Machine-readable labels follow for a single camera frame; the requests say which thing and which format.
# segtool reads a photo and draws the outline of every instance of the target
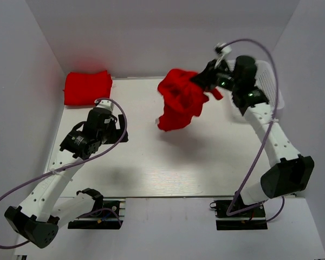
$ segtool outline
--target gray wall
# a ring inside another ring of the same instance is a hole
[[[64,74],[24,0],[0,0],[0,196],[41,174],[59,122]],[[0,244],[16,234],[4,218],[28,190],[0,204]],[[11,259],[12,250],[0,250]]]
[[[274,49],[298,0],[27,0],[65,73],[163,76],[201,70],[219,41],[260,40]],[[237,44],[233,56],[256,47]]]
[[[325,0],[300,1],[274,55],[285,100],[282,127],[315,160],[305,196],[325,249]]]

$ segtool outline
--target robotic arm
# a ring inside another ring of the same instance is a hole
[[[272,109],[265,94],[256,86],[255,59],[250,56],[239,56],[231,71],[225,60],[231,51],[230,47],[222,48],[222,45],[217,45],[215,51],[218,59],[210,61],[204,71],[191,81],[205,91],[217,86],[231,91],[233,103],[263,142],[272,120]],[[239,209],[306,189],[314,161],[310,156],[304,157],[300,154],[285,136],[277,121],[272,124],[264,148],[271,169],[263,174],[257,183],[241,191]]]
[[[112,115],[113,103],[102,100],[88,114],[87,121],[78,123],[65,137],[52,165],[67,166],[86,160],[98,151],[102,144],[113,144],[124,131],[124,118],[119,115],[120,129],[116,129],[117,118]],[[128,141],[126,133],[122,142]],[[100,192],[85,189],[67,202],[55,206],[60,194],[83,164],[68,168],[43,179],[20,203],[9,207],[5,218],[13,229],[39,248],[45,248],[56,236],[58,229],[80,215],[102,208]]]

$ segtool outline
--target white laundry basket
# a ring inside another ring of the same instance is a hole
[[[233,70],[235,66],[235,60],[228,61],[229,67]],[[271,68],[271,65],[266,61],[256,61],[258,70],[256,73],[256,85],[261,89],[270,101],[271,107],[274,107],[275,97],[276,97],[276,86],[275,77]],[[237,122],[246,122],[238,108],[232,103],[231,92],[227,92],[228,98],[231,103],[231,115],[233,119]],[[278,106],[277,113],[280,114],[280,110],[284,107],[284,100],[281,92],[278,93]]]

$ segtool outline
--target white table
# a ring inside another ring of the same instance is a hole
[[[129,142],[85,164],[62,197],[73,197],[88,187],[115,198],[233,195],[261,144],[254,130],[231,119],[227,96],[220,101],[211,96],[201,116],[188,127],[168,133],[159,130],[155,119],[162,115],[164,106],[157,92],[160,81],[114,80],[111,98],[127,114]],[[90,109],[64,109],[52,158],[72,127],[85,121]],[[263,153],[248,184],[268,169]]]
[[[27,260],[315,260],[325,253],[303,198],[286,199],[267,230],[217,231],[212,198],[129,198],[120,230],[63,227],[45,249],[15,250]],[[265,203],[274,215],[280,199]]]

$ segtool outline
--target crumpled red cloth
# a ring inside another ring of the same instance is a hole
[[[159,117],[158,127],[171,131],[186,127],[193,116],[200,116],[202,106],[209,101],[204,91],[190,81],[197,75],[194,71],[172,69],[158,85],[158,92],[164,97],[164,114]],[[221,93],[214,89],[210,93],[220,100]]]
[[[98,98],[109,98],[112,79],[107,71],[96,74],[71,72],[67,75],[64,104],[67,106],[93,105]]]

